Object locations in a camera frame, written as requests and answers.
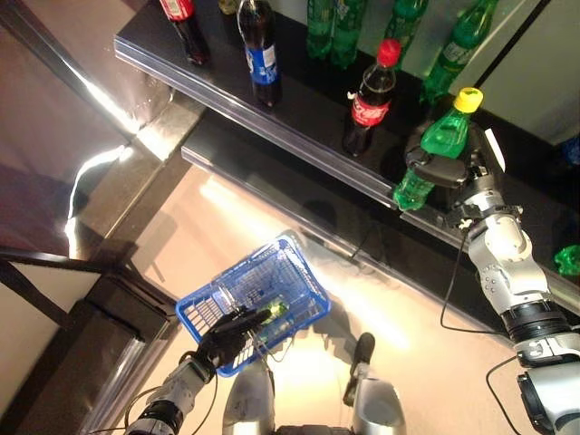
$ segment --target green bottle in basket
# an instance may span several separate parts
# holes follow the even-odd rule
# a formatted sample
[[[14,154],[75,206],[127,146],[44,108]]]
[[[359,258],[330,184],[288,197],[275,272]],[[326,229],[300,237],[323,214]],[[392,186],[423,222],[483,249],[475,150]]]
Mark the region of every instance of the green bottle in basket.
[[[444,157],[456,159],[465,148],[469,130],[469,116],[483,101],[483,93],[476,88],[463,88],[451,110],[423,133],[420,147]],[[435,185],[407,169],[405,177],[395,189],[393,197],[401,210],[418,210]]]

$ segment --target coca-cola bottle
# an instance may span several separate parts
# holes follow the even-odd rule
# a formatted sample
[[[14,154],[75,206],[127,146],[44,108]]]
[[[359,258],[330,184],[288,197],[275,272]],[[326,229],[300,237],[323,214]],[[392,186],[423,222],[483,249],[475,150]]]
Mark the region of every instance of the coca-cola bottle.
[[[274,44],[274,11],[267,0],[242,0],[237,25],[246,45],[254,95],[272,107],[282,97]]]
[[[377,62],[362,75],[361,87],[354,96],[351,116],[344,124],[343,149],[354,157],[368,150],[374,126],[389,111],[395,86],[394,66],[400,54],[399,42],[385,39],[379,47]]]
[[[188,61],[202,65],[209,60],[209,48],[199,30],[193,0],[160,0],[165,15],[177,30]]]

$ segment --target plastic basket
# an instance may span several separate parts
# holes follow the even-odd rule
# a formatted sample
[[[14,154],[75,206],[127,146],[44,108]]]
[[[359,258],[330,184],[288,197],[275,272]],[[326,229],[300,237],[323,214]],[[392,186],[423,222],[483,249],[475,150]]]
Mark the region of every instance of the plastic basket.
[[[223,314],[241,306],[258,311],[282,307],[285,311],[257,336],[248,336],[237,358],[217,370],[221,376],[236,374],[284,339],[327,315],[331,303],[294,240],[282,236],[178,301],[176,313],[199,343]]]

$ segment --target beige floor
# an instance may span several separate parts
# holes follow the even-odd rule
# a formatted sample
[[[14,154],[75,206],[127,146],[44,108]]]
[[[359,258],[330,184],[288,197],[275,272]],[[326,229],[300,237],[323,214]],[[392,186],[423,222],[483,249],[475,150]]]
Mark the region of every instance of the beige floor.
[[[182,297],[289,228],[298,225],[223,179],[192,168],[141,236],[133,260],[150,280]],[[391,277],[362,272],[318,245],[307,244],[306,257],[334,306],[344,307],[352,335],[375,335],[372,366],[399,390],[410,435],[510,433],[484,380],[491,366],[512,355],[504,343],[441,329],[438,302]],[[350,425],[350,409],[341,403],[349,366],[335,356],[344,355],[344,339],[324,334],[340,329],[337,319],[340,316],[318,324],[323,333],[312,327],[300,333],[285,359],[271,362],[278,426]],[[473,327],[454,313],[448,319],[450,324]],[[160,384],[181,354],[195,347],[182,330],[143,388]],[[519,372],[512,362],[492,383],[519,431],[532,434],[519,399]],[[221,433],[232,382],[219,379],[216,405],[199,434]],[[198,426],[212,394],[213,386],[200,393],[182,434]],[[133,417],[141,407],[138,404]]]

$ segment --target yellow bottle cap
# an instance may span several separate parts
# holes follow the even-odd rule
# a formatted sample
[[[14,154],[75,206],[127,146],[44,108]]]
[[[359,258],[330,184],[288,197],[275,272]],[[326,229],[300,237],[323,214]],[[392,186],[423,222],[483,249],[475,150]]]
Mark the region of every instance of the yellow bottle cap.
[[[483,101],[483,92],[477,88],[463,88],[453,102],[453,107],[463,113],[473,113]]]

